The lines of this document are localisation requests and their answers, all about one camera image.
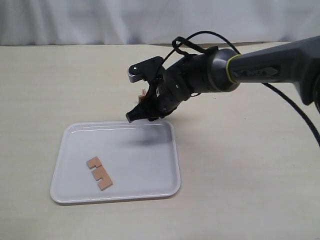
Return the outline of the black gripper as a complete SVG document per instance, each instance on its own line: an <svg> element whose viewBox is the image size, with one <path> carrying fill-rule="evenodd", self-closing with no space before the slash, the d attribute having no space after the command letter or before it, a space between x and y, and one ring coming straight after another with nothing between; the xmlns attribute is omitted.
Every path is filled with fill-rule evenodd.
<svg viewBox="0 0 320 240"><path fill-rule="evenodd" d="M148 83L146 111L140 104L136 105L125 114L129 123L143 119L149 122L163 119L192 94L199 94L200 57L185 56L167 69L161 63L154 79Z"/></svg>

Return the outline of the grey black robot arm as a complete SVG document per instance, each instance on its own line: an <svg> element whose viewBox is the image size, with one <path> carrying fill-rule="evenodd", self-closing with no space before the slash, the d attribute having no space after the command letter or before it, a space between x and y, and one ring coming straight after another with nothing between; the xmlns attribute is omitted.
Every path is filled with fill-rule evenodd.
<svg viewBox="0 0 320 240"><path fill-rule="evenodd" d="M204 49L181 36L172 47L181 59L168 68L160 56L129 67L130 82L142 80L149 85L126 114L129 122L164 118L193 94L232 92L241 83L291 83L305 105L319 101L318 36L246 54L216 46Z"/></svg>

